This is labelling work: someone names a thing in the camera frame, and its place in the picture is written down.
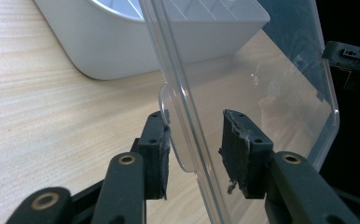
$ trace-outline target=wooden table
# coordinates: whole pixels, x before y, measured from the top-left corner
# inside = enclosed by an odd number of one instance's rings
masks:
[[[0,0],[0,223],[32,192],[104,178],[159,110],[160,72],[94,80],[71,63],[33,0]],[[168,201],[148,223],[208,223],[198,184],[171,153]]]

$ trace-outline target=black plastic part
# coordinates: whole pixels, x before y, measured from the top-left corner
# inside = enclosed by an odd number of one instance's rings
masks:
[[[273,156],[273,143],[242,113],[225,110],[222,147],[223,158],[230,182],[230,194],[239,185],[247,199],[265,197],[265,172]]]
[[[360,47],[328,41],[322,57],[328,59],[331,66],[360,72]]]
[[[92,224],[145,223],[143,157],[121,153],[110,161]]]
[[[72,208],[74,211],[72,224],[90,223],[102,184],[103,180],[72,197]]]
[[[270,223],[357,224],[360,220],[308,161],[292,152],[275,154],[266,210]],[[285,207],[287,210],[271,209]]]
[[[26,198],[7,224],[60,224],[72,219],[70,192],[64,188],[41,189]]]
[[[159,111],[148,116],[137,148],[145,161],[145,199],[166,199],[170,130]]]

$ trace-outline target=screw hole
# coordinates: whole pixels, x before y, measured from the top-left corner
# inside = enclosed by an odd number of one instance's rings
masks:
[[[121,158],[119,158],[118,162],[123,164],[123,165],[129,165],[132,164],[134,161],[136,161],[136,159],[133,156],[123,156]]]
[[[51,207],[59,200],[59,194],[55,192],[47,192],[39,195],[32,202],[34,210],[44,210]]]
[[[301,159],[296,157],[296,156],[293,156],[293,155],[284,155],[283,156],[283,159],[285,161],[287,161],[288,163],[293,163],[293,164],[299,164],[301,163]]]

